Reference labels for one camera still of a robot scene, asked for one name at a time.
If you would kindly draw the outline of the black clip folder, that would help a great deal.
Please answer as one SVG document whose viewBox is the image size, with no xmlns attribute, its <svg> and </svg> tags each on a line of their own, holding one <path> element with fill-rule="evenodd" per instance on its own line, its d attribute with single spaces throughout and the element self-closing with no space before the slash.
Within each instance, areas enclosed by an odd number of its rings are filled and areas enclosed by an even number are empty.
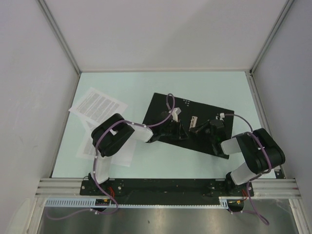
<svg viewBox="0 0 312 234">
<path fill-rule="evenodd" d="M 179 97 L 175 98 L 175 107 L 181 109 L 179 114 L 179 119 L 181 120 L 183 127 L 188 134 L 188 139 L 180 142 L 172 142 L 168 140 L 160 140 L 167 144 L 182 147 L 185 149 L 217 156 L 224 159 L 229 159 L 229 156 L 223 153 L 221 149 L 221 142 L 228 140 L 232 137 L 233 121 L 234 117 L 230 116 L 223 120 L 223 136 L 222 138 L 211 138 L 204 131 L 200 132 L 198 135 L 194 135 L 189 132 L 190 128 L 199 126 L 209 120 L 217 120 L 215 117 L 219 113 L 233 114 L 234 111 L 189 101 Z"/>
</svg>

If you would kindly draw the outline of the printed paper sheet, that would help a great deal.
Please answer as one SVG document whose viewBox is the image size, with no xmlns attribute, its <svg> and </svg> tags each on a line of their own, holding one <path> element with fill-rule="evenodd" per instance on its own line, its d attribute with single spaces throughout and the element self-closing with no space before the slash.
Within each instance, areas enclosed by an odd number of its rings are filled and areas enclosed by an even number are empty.
<svg viewBox="0 0 312 234">
<path fill-rule="evenodd" d="M 122 114 L 128 105 L 90 88 L 69 111 L 90 123 L 102 123 L 112 115 Z"/>
<path fill-rule="evenodd" d="M 96 126 L 84 119 L 81 119 L 80 121 L 82 123 L 82 126 L 85 129 L 85 134 L 78 148 L 76 157 L 93 160 L 96 153 L 95 153 L 95 147 L 92 144 L 93 140 L 91 138 L 91 133 L 96 128 Z"/>
</svg>

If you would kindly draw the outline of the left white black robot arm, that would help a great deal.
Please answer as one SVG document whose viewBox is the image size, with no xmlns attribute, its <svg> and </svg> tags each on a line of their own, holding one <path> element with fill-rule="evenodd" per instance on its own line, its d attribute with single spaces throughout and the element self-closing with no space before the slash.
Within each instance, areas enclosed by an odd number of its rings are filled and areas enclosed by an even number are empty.
<svg viewBox="0 0 312 234">
<path fill-rule="evenodd" d="M 117 113 L 96 127 L 92 133 L 92 144 L 95 157 L 91 177 L 91 190 L 97 195 L 108 189 L 110 164 L 112 156 L 118 153 L 130 139 L 153 143 L 162 139 L 180 142 L 188 135 L 179 119 L 180 108 L 164 111 L 146 123 L 135 123 L 125 120 Z"/>
</svg>

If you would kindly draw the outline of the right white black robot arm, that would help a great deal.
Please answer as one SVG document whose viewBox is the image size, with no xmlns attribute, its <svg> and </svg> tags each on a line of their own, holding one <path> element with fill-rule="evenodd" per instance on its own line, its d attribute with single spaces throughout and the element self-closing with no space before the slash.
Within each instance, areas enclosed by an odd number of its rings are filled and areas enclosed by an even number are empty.
<svg viewBox="0 0 312 234">
<path fill-rule="evenodd" d="M 189 131 L 199 143 L 210 146 L 215 156 L 228 158 L 231 154 L 243 155 L 244 163 L 226 174 L 225 191 L 229 195 L 237 195 L 242 191 L 242 185 L 268 174 L 286 161 L 281 148 L 263 128 L 229 137 L 225 121 L 211 119 Z"/>
</svg>

